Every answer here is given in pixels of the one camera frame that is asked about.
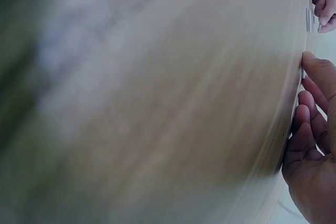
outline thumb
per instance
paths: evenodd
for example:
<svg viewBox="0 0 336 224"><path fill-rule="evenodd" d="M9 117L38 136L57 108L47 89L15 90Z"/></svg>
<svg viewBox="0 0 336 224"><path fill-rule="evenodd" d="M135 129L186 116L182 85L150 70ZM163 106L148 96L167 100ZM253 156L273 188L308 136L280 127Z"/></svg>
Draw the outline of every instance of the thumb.
<svg viewBox="0 0 336 224"><path fill-rule="evenodd" d="M322 10L319 17L319 22L321 26L325 26L329 22L332 15L334 15L336 12L335 10L336 10L336 4L334 3L334 1L329 1L326 3L326 6Z"/></svg>
<svg viewBox="0 0 336 224"><path fill-rule="evenodd" d="M336 67L328 60L316 58L311 52L303 53L302 67L328 101L330 151L336 157Z"/></svg>

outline fingernail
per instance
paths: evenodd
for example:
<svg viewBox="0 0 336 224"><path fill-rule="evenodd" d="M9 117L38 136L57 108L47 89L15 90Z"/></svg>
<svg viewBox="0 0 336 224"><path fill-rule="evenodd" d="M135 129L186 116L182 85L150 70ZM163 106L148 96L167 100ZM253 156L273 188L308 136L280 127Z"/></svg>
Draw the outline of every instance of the fingernail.
<svg viewBox="0 0 336 224"><path fill-rule="evenodd" d="M328 21L325 18L320 18L321 26L325 26L327 23L328 23Z"/></svg>

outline white plastic clip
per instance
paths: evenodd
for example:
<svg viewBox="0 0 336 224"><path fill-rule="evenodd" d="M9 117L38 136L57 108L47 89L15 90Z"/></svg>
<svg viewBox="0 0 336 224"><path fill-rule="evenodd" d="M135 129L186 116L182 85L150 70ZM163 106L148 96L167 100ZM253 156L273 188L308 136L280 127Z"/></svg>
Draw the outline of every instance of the white plastic clip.
<svg viewBox="0 0 336 224"><path fill-rule="evenodd" d="M311 18L311 11L309 8L306 8L306 26L307 26L307 32L310 33L311 32L311 22L312 18Z"/></svg>
<svg viewBox="0 0 336 224"><path fill-rule="evenodd" d="M305 70L303 68L301 69L301 78L303 80L306 78L306 72L305 72Z"/></svg>

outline wooden surface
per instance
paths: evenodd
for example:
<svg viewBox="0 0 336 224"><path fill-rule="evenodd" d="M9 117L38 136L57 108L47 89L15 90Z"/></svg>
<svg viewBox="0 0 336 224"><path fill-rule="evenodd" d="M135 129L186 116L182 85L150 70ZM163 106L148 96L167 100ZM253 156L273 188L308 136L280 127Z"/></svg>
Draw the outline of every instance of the wooden surface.
<svg viewBox="0 0 336 224"><path fill-rule="evenodd" d="M308 4L2 0L2 219L267 222Z"/></svg>

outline hand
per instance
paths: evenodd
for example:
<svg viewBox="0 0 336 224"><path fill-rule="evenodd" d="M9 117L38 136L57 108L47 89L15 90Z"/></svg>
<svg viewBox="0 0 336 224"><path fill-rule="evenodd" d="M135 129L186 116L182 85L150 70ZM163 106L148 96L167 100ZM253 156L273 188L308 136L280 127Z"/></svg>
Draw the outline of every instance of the hand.
<svg viewBox="0 0 336 224"><path fill-rule="evenodd" d="M302 66L309 77L302 81L305 91L299 93L282 174L310 223L336 223L336 67L310 52L303 54Z"/></svg>
<svg viewBox="0 0 336 224"><path fill-rule="evenodd" d="M336 0L313 0L315 15L321 24L320 33L327 33L336 29Z"/></svg>

